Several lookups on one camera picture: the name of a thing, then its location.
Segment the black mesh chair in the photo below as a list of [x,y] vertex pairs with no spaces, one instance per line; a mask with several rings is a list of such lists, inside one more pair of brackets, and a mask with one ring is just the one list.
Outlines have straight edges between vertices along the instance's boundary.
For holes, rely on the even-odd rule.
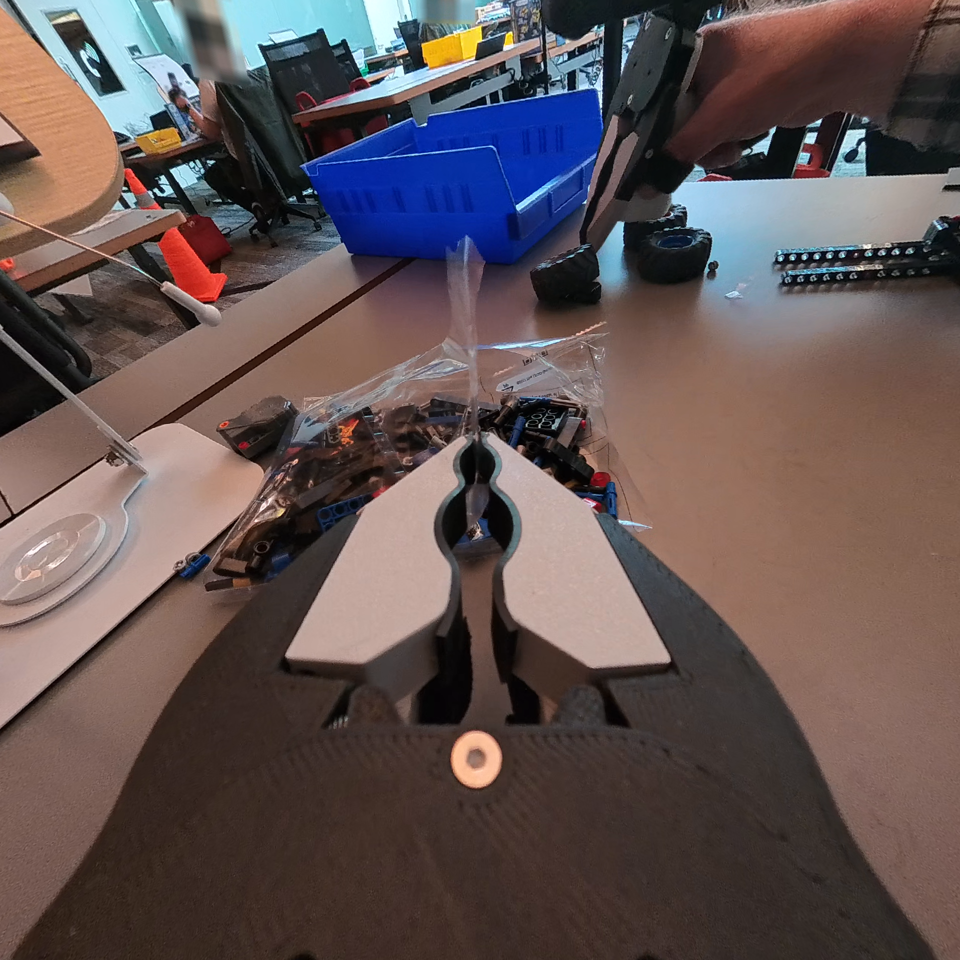
[[307,107],[349,94],[353,81],[362,78],[349,44],[330,44],[324,29],[305,36],[260,44],[273,86],[291,114],[304,111],[298,96],[308,97]]

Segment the black tyre blue hub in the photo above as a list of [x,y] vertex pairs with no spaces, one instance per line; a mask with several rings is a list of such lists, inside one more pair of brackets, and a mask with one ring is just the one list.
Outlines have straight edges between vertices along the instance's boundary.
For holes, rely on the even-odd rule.
[[713,234],[696,227],[671,227],[640,242],[636,270],[644,282],[675,284],[702,278],[711,262]]
[[584,244],[538,264],[530,271],[537,300],[547,306],[596,305],[602,297],[594,246]]

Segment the person's right hand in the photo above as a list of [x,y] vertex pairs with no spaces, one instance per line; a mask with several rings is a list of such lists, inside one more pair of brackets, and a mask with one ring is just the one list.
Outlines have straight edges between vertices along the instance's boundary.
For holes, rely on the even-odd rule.
[[834,113],[886,119],[932,6],[822,2],[705,27],[689,87],[695,107],[666,153],[685,164],[725,165],[774,127]]

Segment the low grey table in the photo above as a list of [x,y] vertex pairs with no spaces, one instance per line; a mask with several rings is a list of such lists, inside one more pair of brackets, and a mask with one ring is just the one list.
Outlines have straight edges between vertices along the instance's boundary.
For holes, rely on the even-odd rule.
[[158,244],[163,234],[184,222],[185,215],[175,209],[112,211],[79,234],[17,254],[7,275],[30,294],[51,291],[111,265],[166,282],[170,273],[163,259],[145,245]]

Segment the black pillar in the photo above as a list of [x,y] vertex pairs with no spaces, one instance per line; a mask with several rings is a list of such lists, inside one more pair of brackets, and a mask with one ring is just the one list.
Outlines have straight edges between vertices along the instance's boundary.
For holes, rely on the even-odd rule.
[[623,58],[624,18],[617,16],[604,23],[603,67],[601,105],[604,121],[607,121],[614,94],[621,77]]

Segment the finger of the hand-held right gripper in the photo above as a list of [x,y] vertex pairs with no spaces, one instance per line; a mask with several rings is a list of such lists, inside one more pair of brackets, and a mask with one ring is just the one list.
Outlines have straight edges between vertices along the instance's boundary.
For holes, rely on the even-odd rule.
[[617,223],[624,218],[632,195],[618,198],[618,190],[637,146],[629,120],[610,120],[605,128],[589,186],[581,223],[581,244],[598,252]]
[[600,246],[603,247],[617,224],[655,220],[673,205],[672,194],[638,190],[630,200],[610,198],[600,205]]

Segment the red bag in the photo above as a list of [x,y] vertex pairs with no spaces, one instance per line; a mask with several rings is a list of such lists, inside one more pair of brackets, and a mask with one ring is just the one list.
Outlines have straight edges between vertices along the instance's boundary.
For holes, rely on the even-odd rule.
[[233,253],[228,237],[209,216],[191,214],[178,231],[204,266],[220,264]]

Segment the red office chair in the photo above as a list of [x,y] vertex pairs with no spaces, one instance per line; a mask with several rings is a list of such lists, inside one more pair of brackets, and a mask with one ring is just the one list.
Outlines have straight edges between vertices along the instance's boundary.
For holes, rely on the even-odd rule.
[[[361,76],[349,82],[349,93],[368,90],[371,87],[372,84],[369,79]],[[298,113],[304,113],[320,105],[306,90],[298,91],[294,96],[294,102]],[[311,121],[309,124],[298,124],[298,126],[306,145],[307,158],[308,160],[314,160],[350,146],[359,139],[386,130],[389,126],[389,120],[382,113],[369,114],[366,118],[356,114],[321,118],[318,121]]]

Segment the orange traffic cone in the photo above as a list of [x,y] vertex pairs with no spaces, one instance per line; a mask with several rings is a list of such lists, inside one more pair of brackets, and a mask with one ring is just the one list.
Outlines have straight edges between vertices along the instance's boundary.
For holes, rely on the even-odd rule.
[[[169,212],[161,208],[132,169],[125,168],[124,176],[139,209]],[[175,299],[178,298],[185,306],[186,298],[204,305],[213,305],[219,300],[227,276],[211,272],[178,227],[164,232],[159,240],[159,248],[174,279]]]

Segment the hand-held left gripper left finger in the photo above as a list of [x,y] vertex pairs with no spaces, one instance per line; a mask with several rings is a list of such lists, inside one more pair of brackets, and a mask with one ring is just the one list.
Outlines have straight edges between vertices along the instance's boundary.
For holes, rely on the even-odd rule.
[[474,443],[457,438],[350,525],[286,664],[414,699],[421,723],[457,724],[473,693],[454,547],[468,529]]

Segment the clear bag of toy bricks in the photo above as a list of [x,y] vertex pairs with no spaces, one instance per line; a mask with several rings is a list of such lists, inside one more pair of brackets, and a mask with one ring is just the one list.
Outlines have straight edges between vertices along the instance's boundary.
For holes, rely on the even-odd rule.
[[306,548],[445,452],[484,432],[639,535],[652,527],[603,409],[607,334],[482,344],[476,316],[484,261],[464,237],[446,252],[446,338],[366,382],[295,407],[280,395],[245,412],[244,439],[270,426],[258,492],[202,572],[210,595],[241,598]]

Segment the black beam assembly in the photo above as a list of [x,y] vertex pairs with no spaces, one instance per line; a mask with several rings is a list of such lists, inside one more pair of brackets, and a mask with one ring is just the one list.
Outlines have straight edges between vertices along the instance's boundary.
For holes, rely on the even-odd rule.
[[959,276],[959,217],[942,215],[916,240],[784,248],[773,265],[782,287],[864,286]]

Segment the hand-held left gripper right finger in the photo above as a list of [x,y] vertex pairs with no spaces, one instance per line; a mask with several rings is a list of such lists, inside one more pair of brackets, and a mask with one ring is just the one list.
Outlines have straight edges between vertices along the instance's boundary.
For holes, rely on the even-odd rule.
[[573,688],[665,673],[673,658],[630,575],[640,544],[494,434],[480,473],[488,531],[501,549],[491,641],[515,724]]

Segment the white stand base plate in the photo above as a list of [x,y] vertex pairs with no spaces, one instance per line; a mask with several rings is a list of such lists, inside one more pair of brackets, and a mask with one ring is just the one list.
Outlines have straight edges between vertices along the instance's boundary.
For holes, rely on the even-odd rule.
[[262,468],[181,424],[98,462],[2,528],[1,725],[233,525]]

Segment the grey desk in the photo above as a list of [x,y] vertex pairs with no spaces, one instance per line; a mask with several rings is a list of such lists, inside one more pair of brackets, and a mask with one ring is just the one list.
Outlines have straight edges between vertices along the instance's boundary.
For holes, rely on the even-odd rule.
[[[944,174],[695,182],[713,279],[648,286],[621,241],[601,303],[552,311],[529,270],[487,266],[486,343],[606,323],[608,436],[643,542],[760,661],[875,872],[958,958],[958,284],[790,292],[781,248],[920,237],[958,214]],[[743,298],[725,294],[742,290]],[[209,402],[351,388],[448,333],[445,264],[413,260]],[[2,731],[2,958],[70,878],[173,691],[238,606],[167,582]]]
[[[180,423],[218,440],[210,402],[412,264],[351,255],[344,245],[225,309],[217,327],[184,332],[80,398],[127,440]],[[63,402],[1,441],[2,524],[96,464],[107,444]]]

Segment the black chair with jacket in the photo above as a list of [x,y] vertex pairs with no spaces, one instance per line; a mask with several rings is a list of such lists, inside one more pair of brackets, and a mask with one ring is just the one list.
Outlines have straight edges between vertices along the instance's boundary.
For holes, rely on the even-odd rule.
[[240,83],[216,81],[213,89],[221,130],[235,155],[234,179],[243,195],[237,204],[253,220],[250,239],[264,237],[276,246],[274,228],[289,225],[291,217],[319,232],[325,212],[317,201],[305,200],[306,151],[270,74],[259,68]]

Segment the wooden instruction board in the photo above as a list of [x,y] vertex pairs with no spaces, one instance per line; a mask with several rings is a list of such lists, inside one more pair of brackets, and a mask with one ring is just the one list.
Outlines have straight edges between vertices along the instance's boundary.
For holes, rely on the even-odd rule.
[[6,10],[1,12],[2,115],[39,156],[2,170],[16,216],[76,234],[121,193],[123,163],[106,117],[88,94]]

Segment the black tyre red hub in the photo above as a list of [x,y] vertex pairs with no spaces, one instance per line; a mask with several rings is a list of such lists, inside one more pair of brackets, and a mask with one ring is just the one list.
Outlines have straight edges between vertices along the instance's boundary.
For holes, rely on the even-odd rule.
[[667,213],[657,219],[625,222],[623,225],[623,245],[625,250],[637,252],[642,242],[652,234],[667,230],[682,229],[688,225],[688,210],[685,206],[672,203]]

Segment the blue storage bin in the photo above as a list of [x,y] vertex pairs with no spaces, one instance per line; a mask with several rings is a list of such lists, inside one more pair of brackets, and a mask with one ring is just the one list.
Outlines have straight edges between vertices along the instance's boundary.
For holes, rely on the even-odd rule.
[[468,236],[509,265],[586,202],[602,132],[586,88],[408,119],[301,168],[352,255],[445,259]]

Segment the long background table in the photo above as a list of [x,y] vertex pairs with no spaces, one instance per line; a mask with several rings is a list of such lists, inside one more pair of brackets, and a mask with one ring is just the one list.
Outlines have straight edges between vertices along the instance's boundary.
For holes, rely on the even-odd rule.
[[575,73],[598,54],[603,30],[594,30],[576,40],[563,40],[543,51],[536,39],[506,45],[500,52],[480,60],[463,61],[438,68],[414,71],[385,79],[369,89],[349,93],[293,115],[296,126],[320,119],[370,114],[393,114],[405,108],[418,124],[434,114],[457,111],[478,100],[489,101],[512,86],[532,85],[533,76],[523,76],[523,66],[542,66],[545,58],[558,64],[562,75]]

